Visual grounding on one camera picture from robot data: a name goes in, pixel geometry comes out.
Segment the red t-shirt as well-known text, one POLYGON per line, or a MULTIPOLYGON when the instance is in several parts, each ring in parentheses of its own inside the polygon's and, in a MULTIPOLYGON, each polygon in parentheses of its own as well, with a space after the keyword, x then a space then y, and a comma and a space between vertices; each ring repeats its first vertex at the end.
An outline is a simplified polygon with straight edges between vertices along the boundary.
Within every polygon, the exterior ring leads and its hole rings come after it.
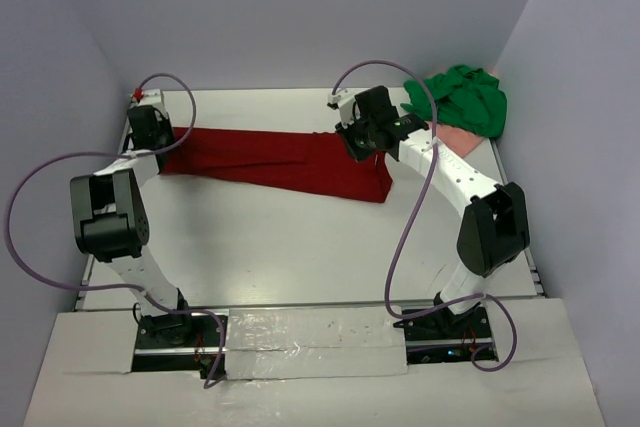
POLYGON ((357 162, 334 133, 196 128, 163 173, 371 203, 385 202, 393 184, 382 154, 357 162))

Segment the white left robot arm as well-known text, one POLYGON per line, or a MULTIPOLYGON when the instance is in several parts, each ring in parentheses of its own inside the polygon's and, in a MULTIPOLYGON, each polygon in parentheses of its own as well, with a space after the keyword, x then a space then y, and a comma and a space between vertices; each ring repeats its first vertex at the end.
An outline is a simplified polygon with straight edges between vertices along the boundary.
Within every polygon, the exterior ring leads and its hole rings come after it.
POLYGON ((109 266, 132 290, 140 306, 139 326, 147 334, 182 346, 193 333, 184 313, 188 304, 148 247, 150 226, 140 192, 168 161, 166 153, 153 152, 173 144, 175 137, 161 102, 139 103, 127 117, 127 157, 70 181, 75 241, 81 252, 109 266))

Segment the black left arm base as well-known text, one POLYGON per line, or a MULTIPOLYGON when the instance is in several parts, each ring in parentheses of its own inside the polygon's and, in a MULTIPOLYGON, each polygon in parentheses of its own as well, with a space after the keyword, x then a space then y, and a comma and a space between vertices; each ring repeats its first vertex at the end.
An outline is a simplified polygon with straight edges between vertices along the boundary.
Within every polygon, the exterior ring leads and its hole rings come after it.
POLYGON ((221 328, 210 316, 137 320, 131 371, 191 372, 205 380, 218 356, 221 328))

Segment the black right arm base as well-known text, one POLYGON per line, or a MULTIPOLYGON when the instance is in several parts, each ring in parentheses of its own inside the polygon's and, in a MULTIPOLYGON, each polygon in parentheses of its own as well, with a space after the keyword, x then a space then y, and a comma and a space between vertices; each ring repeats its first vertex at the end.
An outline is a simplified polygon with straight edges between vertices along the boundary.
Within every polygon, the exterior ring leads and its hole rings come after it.
POLYGON ((409 365, 497 361, 487 310, 475 307, 462 316, 448 310, 412 320, 397 320, 409 365))

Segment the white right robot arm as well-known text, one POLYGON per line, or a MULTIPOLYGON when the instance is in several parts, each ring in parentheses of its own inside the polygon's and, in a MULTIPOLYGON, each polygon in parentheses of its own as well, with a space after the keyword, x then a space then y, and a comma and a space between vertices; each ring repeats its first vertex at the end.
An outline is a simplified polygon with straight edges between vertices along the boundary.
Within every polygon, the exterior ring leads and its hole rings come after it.
POLYGON ((435 304, 445 320, 460 320, 486 295, 494 274, 530 245, 523 189, 476 170, 417 115, 400 115, 384 86, 357 94, 338 89, 328 106, 340 114, 335 130, 354 160, 390 155, 422 175, 424 186, 439 191, 459 215, 459 263, 435 304))

